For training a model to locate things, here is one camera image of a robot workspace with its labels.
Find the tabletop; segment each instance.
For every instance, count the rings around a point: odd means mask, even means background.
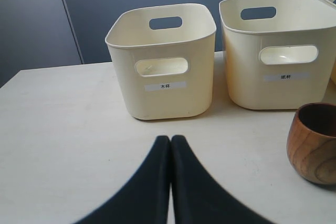
[[[115,75],[111,62],[24,70],[0,89],[0,223],[75,222],[127,182],[157,135],[175,134],[257,213],[276,223],[336,222],[336,187],[307,182],[287,160],[294,110],[235,105],[221,52],[212,105],[193,118],[132,118]],[[336,103],[332,82],[323,101]]]

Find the label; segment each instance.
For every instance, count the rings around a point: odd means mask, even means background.
[[[309,73],[281,73],[281,74],[268,74],[264,76],[264,81],[290,81],[301,80],[310,77]]]
[[[183,89],[187,87],[186,81],[167,82],[160,84],[145,85],[145,91],[168,90],[168,89]]]

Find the wooden cup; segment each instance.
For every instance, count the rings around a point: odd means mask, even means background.
[[[296,111],[287,155],[303,178],[317,184],[336,184],[336,105],[310,103]]]

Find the cup rim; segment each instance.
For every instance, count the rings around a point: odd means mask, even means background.
[[[320,132],[317,132],[317,131],[314,131],[312,130],[311,128],[307,127],[301,120],[300,120],[300,117],[299,117],[299,113],[301,112],[301,110],[305,107],[309,107],[309,106],[312,106],[312,105],[328,105],[328,106],[332,106],[332,107],[335,107],[336,108],[336,104],[332,104],[332,103],[327,103],[327,102],[312,102],[312,103],[307,103],[307,104],[304,104],[302,105],[301,107],[299,107],[296,112],[295,112],[295,117],[298,119],[298,122],[307,130],[311,131],[311,132],[314,132],[315,134],[318,134],[320,136],[324,136],[324,137],[328,137],[328,138],[334,138],[336,139],[336,136],[330,136],[330,135],[325,135],[325,134],[322,134]]]

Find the wood grain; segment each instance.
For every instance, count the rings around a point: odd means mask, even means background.
[[[287,155],[294,169],[318,184],[336,184],[336,105],[312,103],[295,113]]]

